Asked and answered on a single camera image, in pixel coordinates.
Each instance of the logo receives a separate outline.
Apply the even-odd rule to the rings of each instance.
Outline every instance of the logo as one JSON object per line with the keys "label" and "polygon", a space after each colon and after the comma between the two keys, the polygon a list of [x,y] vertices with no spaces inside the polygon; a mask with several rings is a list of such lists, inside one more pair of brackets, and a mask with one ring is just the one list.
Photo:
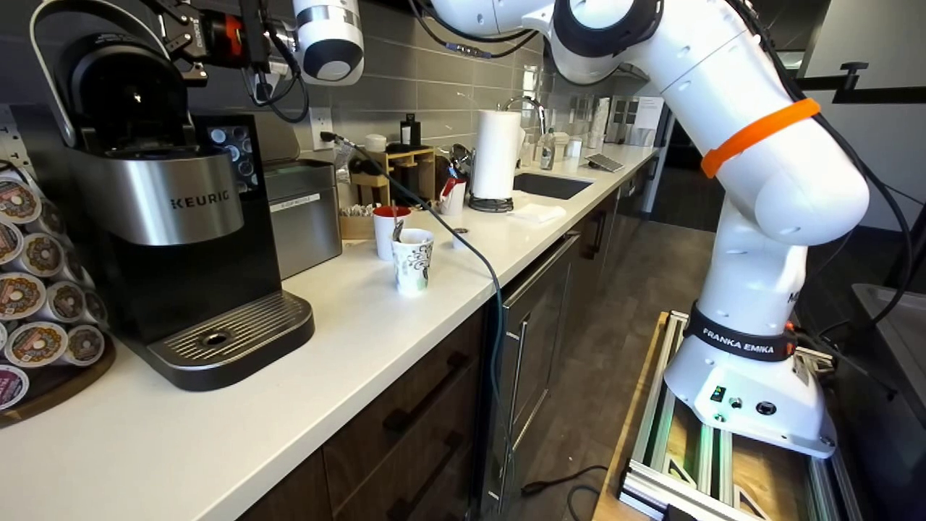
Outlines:
{"label": "logo", "polygon": [[228,190],[210,190],[210,194],[196,194],[196,196],[170,196],[170,204],[177,210],[184,210],[184,207],[220,204],[226,199],[228,199]]}

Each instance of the backsplash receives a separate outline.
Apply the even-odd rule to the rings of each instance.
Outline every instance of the backsplash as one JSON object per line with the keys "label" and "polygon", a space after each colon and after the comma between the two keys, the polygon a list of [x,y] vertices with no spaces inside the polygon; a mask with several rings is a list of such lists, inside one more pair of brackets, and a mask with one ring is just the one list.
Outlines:
{"label": "backsplash", "polygon": [[[0,19],[0,100],[5,103],[44,103],[47,87],[37,74],[37,64],[26,42],[29,12],[37,0],[2,0]],[[118,0],[131,12],[152,19],[141,3]],[[207,0],[196,5],[214,5],[233,12],[233,0]],[[290,16],[285,0],[269,3],[278,13]],[[93,28],[89,16],[51,16],[44,24],[48,54],[61,50],[64,34]],[[498,57],[462,57],[440,50],[427,31],[401,8],[385,8],[362,3],[362,31],[366,67],[352,87],[309,87],[311,106],[329,106],[336,132],[362,141],[366,132],[385,132],[397,141],[400,119],[417,113],[426,145],[471,145],[478,110],[518,106],[524,67],[541,73],[541,87],[553,83],[553,103],[565,103],[573,93],[615,93],[614,80],[576,90],[565,80],[549,80],[544,68],[544,39],[536,38],[524,50]],[[249,74],[239,68],[207,68],[207,87],[191,90],[193,110],[261,110],[249,100]],[[296,96],[285,99],[282,110],[296,113]]]}

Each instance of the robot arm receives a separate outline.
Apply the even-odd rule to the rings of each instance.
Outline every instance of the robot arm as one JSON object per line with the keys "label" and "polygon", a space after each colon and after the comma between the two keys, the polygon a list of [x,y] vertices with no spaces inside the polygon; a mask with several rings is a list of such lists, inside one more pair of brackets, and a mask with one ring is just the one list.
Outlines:
{"label": "robot arm", "polygon": [[715,427],[827,456],[837,433],[783,339],[808,245],[851,232],[868,186],[793,100],[727,0],[433,0],[469,34],[536,28],[557,73],[594,83],[634,64],[727,189],[705,285],[664,384]]}
{"label": "robot arm", "polygon": [[160,16],[160,38],[174,60],[187,60],[187,83],[206,83],[201,64],[269,73],[269,50],[290,51],[301,80],[356,83],[364,68],[364,38],[356,0],[291,0],[291,34],[269,24],[262,0],[239,12],[196,8],[191,0],[141,0]]}

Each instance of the coffee maker lid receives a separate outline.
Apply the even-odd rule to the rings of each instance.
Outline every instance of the coffee maker lid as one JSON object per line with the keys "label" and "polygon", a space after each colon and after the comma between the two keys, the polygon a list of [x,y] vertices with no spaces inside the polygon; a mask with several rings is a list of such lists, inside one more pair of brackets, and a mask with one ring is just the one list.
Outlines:
{"label": "coffee maker lid", "polygon": [[187,99],[168,57],[118,34],[93,34],[71,42],[64,60],[70,113],[84,147],[184,145]]}

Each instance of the black coffee maker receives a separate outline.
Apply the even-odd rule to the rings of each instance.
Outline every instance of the black coffee maker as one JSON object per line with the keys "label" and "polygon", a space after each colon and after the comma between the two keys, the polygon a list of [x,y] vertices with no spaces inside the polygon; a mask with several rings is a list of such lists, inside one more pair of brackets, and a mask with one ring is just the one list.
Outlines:
{"label": "black coffee maker", "polygon": [[[81,12],[125,34],[67,47],[57,74],[37,24]],[[149,28],[103,0],[47,0],[29,42],[67,141],[39,186],[109,310],[116,339],[187,391],[232,384],[311,336],[309,304],[280,290],[252,116],[191,116]]]}

